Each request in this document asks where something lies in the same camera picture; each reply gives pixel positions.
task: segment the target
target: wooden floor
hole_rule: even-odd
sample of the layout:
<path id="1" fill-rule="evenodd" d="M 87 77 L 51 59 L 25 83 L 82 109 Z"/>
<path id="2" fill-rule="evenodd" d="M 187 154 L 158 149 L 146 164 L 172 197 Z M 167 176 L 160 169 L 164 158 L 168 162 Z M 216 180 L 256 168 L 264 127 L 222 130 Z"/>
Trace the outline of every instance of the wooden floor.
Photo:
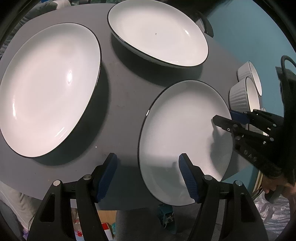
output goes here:
<path id="1" fill-rule="evenodd" d="M 110 225 L 115 223 L 116 211 L 98 210 L 98 214 L 102 223 L 109 223 Z"/>

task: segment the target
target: red object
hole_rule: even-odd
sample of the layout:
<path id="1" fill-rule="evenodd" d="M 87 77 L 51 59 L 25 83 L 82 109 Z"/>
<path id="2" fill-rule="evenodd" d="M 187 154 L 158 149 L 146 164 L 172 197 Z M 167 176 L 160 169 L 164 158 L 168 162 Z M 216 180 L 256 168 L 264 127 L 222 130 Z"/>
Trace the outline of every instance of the red object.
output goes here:
<path id="1" fill-rule="evenodd" d="M 107 223 L 102 223 L 102 227 L 104 230 L 108 230 L 109 229 L 109 226 Z"/>

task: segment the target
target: crinkled plastic wrap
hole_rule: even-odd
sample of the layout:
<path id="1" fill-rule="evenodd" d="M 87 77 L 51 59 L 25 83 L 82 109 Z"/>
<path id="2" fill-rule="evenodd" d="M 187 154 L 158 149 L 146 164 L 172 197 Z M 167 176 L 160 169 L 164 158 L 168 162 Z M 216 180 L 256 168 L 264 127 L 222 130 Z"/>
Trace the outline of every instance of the crinkled plastic wrap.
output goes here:
<path id="1" fill-rule="evenodd" d="M 290 206 L 288 199 L 282 195 L 276 204 L 271 204 L 265 200 L 264 194 L 262 192 L 254 200 L 254 203 L 261 215 L 269 240 L 274 240 L 290 220 Z"/>

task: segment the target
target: table top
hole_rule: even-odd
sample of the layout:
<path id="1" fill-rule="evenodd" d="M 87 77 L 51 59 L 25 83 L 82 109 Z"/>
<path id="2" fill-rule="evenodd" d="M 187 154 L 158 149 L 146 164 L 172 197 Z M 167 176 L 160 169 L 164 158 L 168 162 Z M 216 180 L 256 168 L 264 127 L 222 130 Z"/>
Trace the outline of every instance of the table top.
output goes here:
<path id="1" fill-rule="evenodd" d="M 237 83 L 241 62 L 206 34 L 209 55 L 202 65 L 176 69 L 148 62 L 127 50 L 112 35 L 107 24 L 112 6 L 85 4 L 55 10 L 27 22 L 12 39 L 0 61 L 0 79 L 12 57 L 30 37 L 58 23 L 79 23 L 92 30 L 101 45 L 102 65 L 89 106 L 56 149 L 41 157 L 25 158 L 10 149 L 0 135 L 0 180 L 5 184 L 43 199 L 54 180 L 76 181 L 92 173 L 114 152 L 120 163 L 106 197 L 97 208 L 127 210 L 158 204 L 141 178 L 137 160 L 141 126 L 152 102 L 167 86 L 193 79 L 212 86 L 228 104 L 228 93 Z M 244 158 L 233 153 L 223 179 L 247 165 Z"/>

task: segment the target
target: person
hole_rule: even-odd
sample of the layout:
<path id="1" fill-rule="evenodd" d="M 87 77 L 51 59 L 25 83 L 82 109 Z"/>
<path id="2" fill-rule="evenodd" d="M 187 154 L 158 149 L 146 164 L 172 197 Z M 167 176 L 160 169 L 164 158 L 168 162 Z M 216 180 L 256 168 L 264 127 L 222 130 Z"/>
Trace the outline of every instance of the person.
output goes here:
<path id="1" fill-rule="evenodd" d="M 296 211 L 296 184 L 293 186 L 288 183 L 284 175 L 281 175 L 277 179 L 270 179 L 266 176 L 263 176 L 262 179 L 262 190 L 265 193 L 269 193 L 270 190 L 274 191 L 278 185 L 284 186 L 282 192 L 283 197 L 287 198 L 290 205 L 290 216 L 292 217 Z"/>

